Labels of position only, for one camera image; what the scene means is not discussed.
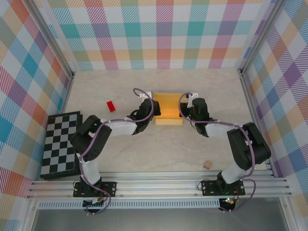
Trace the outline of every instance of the yellow sponge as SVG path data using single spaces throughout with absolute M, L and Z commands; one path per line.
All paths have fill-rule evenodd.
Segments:
M 155 117 L 156 125 L 182 125 L 178 108 L 182 94 L 154 93 L 153 98 L 159 102 L 161 115 Z

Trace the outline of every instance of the metal frame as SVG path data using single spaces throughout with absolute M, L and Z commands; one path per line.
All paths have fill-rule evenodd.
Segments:
M 243 44 L 243 48 L 242 48 L 242 52 L 240 54 L 240 56 L 238 57 L 236 63 L 235 63 L 235 68 L 240 68 L 241 67 L 241 64 L 243 62 L 243 58 L 246 54 L 246 51 L 248 50 L 249 46 L 250 46 L 250 43 L 252 41 L 252 39 L 254 38 L 255 36 L 255 32 L 257 31 L 261 21 L 262 21 L 262 18 L 264 16 L 264 14 L 266 13 L 269 5 L 270 5 L 270 2 L 271 0 L 263 0 L 263 3 L 257 13 L 257 16 L 255 18 L 255 21 L 253 23 L 253 25 L 251 26 L 251 29 L 250 29 L 250 32 L 249 34 L 247 35 L 247 38 Z
M 285 4 L 288 0 L 277 0 L 275 5 L 273 6 L 273 9 L 268 17 L 268 19 L 265 22 L 264 27 L 260 31 L 260 34 L 257 38 L 257 41 L 250 51 L 248 58 L 243 65 L 242 73 L 246 73 L 246 71 L 249 69 L 251 64 L 254 62 L 258 52 L 260 51 L 264 41 L 267 39 L 268 35 L 270 34 L 271 29 L 273 28 L 278 16 L 280 15 L 281 11 L 283 10 Z
M 73 77 L 70 79 L 70 81 L 68 83 L 67 93 L 66 93 L 66 97 L 64 99 L 63 107 L 61 109 L 61 114 L 65 113 L 65 111 L 66 111 L 68 99 L 69 99 L 69 96 L 70 96 L 72 88 L 73 88 L 74 80 L 75 80 L 75 74 L 73 75 Z
M 255 197 L 290 196 L 291 190 L 284 178 L 275 178 L 270 164 L 267 170 L 255 170 L 252 179 L 257 183 Z M 113 200 L 121 199 L 188 199 L 204 198 L 197 189 L 203 179 L 215 180 L 219 171 L 206 172 L 136 172 L 136 173 L 101 173 L 102 181 L 116 181 L 117 191 Z M 40 200 L 76 200 L 73 197 L 73 182 L 78 177 L 63 180 L 34 181 L 29 199 Z M 253 183 L 244 181 L 246 195 L 249 197 Z M 211 196 L 207 198 L 225 198 Z
M 29 205 L 28 205 L 28 209 L 27 209 L 27 214 L 26 214 L 26 218 L 22 224 L 22 226 L 20 227 L 21 231 L 30 231 L 32 230 L 32 227 L 35 224 L 35 216 L 36 213 L 38 211 L 38 205 L 39 202 L 38 200 L 31 200 Z
M 244 94 L 245 94 L 245 97 L 246 97 L 246 101 L 247 101 L 247 104 L 248 104 L 248 108 L 249 108 L 252 120 L 256 124 L 256 126 L 258 127 L 258 129 L 260 130 L 262 135 L 265 136 L 263 130 L 261 129 L 260 120 L 257 116 L 256 109 L 255 109 L 253 102 L 252 102 L 252 95 L 250 94 L 249 87 L 248 87 L 247 81 L 245 79 L 245 75 L 243 73 L 241 73 L 240 70 L 238 70 L 238 74 L 239 74 L 239 77 L 240 77 L 240 80 L 241 80 L 241 84 L 242 84 L 242 87 L 243 87 L 243 91 L 244 91 Z M 274 165 L 272 159 L 269 160 L 269 163 L 272 166 L 271 169 L 272 169 L 273 175 L 275 177 L 278 177 L 278 173 L 276 171 L 276 168 L 275 168 L 275 165 Z M 283 211 L 284 217 L 286 219 L 286 223 L 287 223 L 289 230 L 299 231 L 300 229 L 299 229 L 298 224 L 296 222 L 295 215 L 294 215 L 294 212 L 293 212 L 292 206 L 291 206 L 291 198 L 290 197 L 279 197 L 279 200 L 280 200 L 280 204 L 282 206 L 282 211 Z
M 65 35 L 60 27 L 60 24 L 58 23 L 57 19 L 56 19 L 56 16 L 54 15 L 53 11 L 52 11 L 52 8 L 51 6 L 49 5 L 48 3 L 48 0 L 41 0 L 40 1 L 42 6 L 43 6 L 43 9 L 45 11 L 45 13 L 47 14 L 50 22 L 52 23 L 53 25 L 53 28 L 55 29 L 55 31 L 57 32 L 58 36 L 59 36 L 59 39 L 65 49 L 65 51 L 67 52 L 68 56 L 70 57 L 71 59 L 71 62 L 74 66 L 74 68 L 77 70 L 81 70 L 80 69 L 80 66 L 78 64 L 78 61 L 76 60 L 76 57 L 74 56 L 73 54 L 73 51 L 70 47 L 70 45 L 68 44 L 67 42 L 67 39 L 65 38 Z
M 71 67 L 69 66 L 69 64 L 68 64 L 66 58 L 64 57 L 63 52 L 61 51 L 56 39 L 52 35 L 52 33 L 51 33 L 48 25 L 46 24 L 43 16 L 39 12 L 38 7 L 36 6 L 36 4 L 32 0 L 23 0 L 23 2 L 25 4 L 25 6 L 27 7 L 31 16 L 34 18 L 34 21 L 37 23 L 39 30 L 42 32 L 42 35 L 44 36 L 47 43 L 51 47 L 53 53 L 55 54 L 55 56 L 59 60 L 62 68 L 64 69 L 66 74 L 70 76 L 70 78 L 73 78 L 74 70 L 72 70 Z

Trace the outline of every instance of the wooden cube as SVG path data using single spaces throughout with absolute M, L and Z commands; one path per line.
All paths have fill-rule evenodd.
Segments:
M 210 168 L 212 167 L 212 162 L 207 160 L 204 165 L 203 165 L 204 168 L 206 168 L 207 170 L 210 170 Z

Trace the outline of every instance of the colorful plaid wall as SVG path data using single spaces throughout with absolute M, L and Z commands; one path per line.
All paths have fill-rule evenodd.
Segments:
M 49 17 L 46 14 L 46 11 L 43 9 L 42 7 L 42 3 L 41 0 L 34 0 L 35 4 L 37 5 L 42 17 L 44 18 L 45 22 L 47 23 L 47 25 L 49 26 L 50 32 L 52 33 L 53 37 L 55 38 L 56 42 L 58 43 L 59 48 L 62 50 L 63 55 L 65 56 L 69 66 L 71 67 L 72 70 L 76 70 L 76 68 L 74 67 L 71 58 L 69 57 L 69 55 L 67 54 L 67 51 L 64 48 L 63 43 L 61 42 L 58 33 L 56 32 L 56 30 L 54 29 Z
M 280 177 L 308 230 L 308 0 L 289 0 L 247 81 Z
M 47 118 L 61 110 L 68 81 L 22 1 L 0 0 L 0 231 L 21 224 Z
M 257 39 L 258 39 L 258 37 L 259 37 L 259 34 L 260 34 L 261 30 L 263 29 L 263 27 L 264 27 L 264 25 L 265 25 L 265 23 L 266 23 L 266 20 L 268 19 L 268 17 L 269 17 L 269 15 L 270 15 L 270 13 L 271 13 L 271 11 L 272 11 L 272 9 L 273 9 L 273 7 L 274 7 L 276 1 L 277 1 L 277 0 L 271 0 L 271 1 L 270 1 L 270 4 L 269 4 L 268 8 L 266 9 L 265 14 L 264 14 L 263 17 L 262 17 L 262 20 L 261 20 L 261 22 L 260 22 L 260 24 L 259 24 L 259 26 L 258 26 L 258 29 L 256 30 L 256 32 L 255 32 L 255 34 L 254 34 L 254 36 L 253 36 L 253 38 L 252 38 L 252 40 L 251 40 L 251 42 L 250 42 L 250 44 L 249 44 L 249 47 L 248 47 L 248 49 L 246 50 L 246 53 L 245 53 L 245 55 L 244 55 L 244 58 L 243 58 L 243 60 L 242 60 L 242 62 L 241 62 L 241 64 L 240 64 L 240 66 L 239 66 L 240 69 L 243 68 L 243 66 L 244 66 L 244 64 L 245 64 L 245 62 L 246 62 L 246 60 L 247 60 L 247 58 L 248 58 L 248 56 L 249 56 L 249 54 L 250 54 L 251 49 L 252 49 L 252 48 L 254 47 L 254 45 L 256 44 L 256 41 L 257 41 Z
M 82 70 L 116 70 L 235 67 L 264 0 L 48 3 Z

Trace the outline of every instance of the black bracket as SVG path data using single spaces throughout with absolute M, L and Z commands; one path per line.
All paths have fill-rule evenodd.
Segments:
M 110 194 L 111 197 L 116 196 L 116 182 L 108 181 L 101 182 L 100 189 L 105 190 Z M 74 185 L 74 193 L 73 197 L 105 197 L 106 195 L 102 195 L 102 193 L 98 190 L 93 190 L 89 185 L 84 184 L 83 182 L 76 182 Z
M 217 185 L 216 180 L 201 181 L 201 189 L 203 196 L 244 196 L 245 188 L 243 181 L 238 180 L 230 185 L 230 189 L 222 193 Z

